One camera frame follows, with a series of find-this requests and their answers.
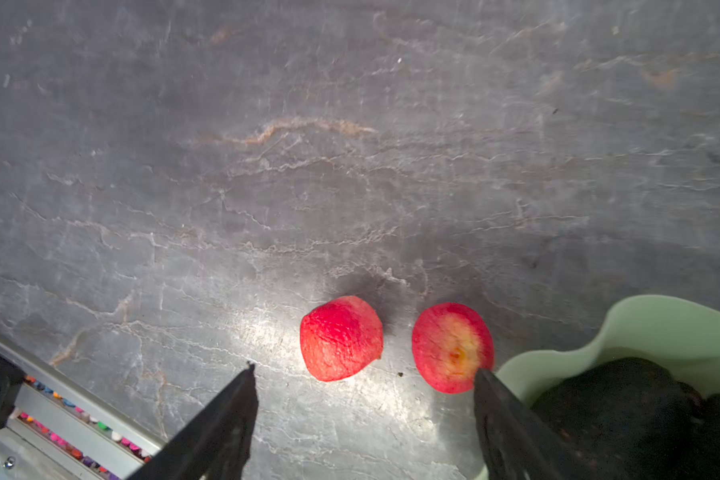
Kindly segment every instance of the red and yellow apple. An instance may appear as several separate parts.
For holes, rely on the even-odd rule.
[[[441,303],[422,312],[412,341],[416,368],[438,392],[467,392],[479,368],[494,366],[488,327],[477,312],[459,303]]]
[[[300,334],[307,370],[324,382],[355,375],[384,350],[382,322],[356,296],[341,296],[308,313]]]

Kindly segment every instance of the marble countertop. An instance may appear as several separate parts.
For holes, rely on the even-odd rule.
[[[637,293],[720,310],[720,0],[0,2],[0,331],[164,438],[256,362],[247,478],[471,478],[418,314],[501,363]]]

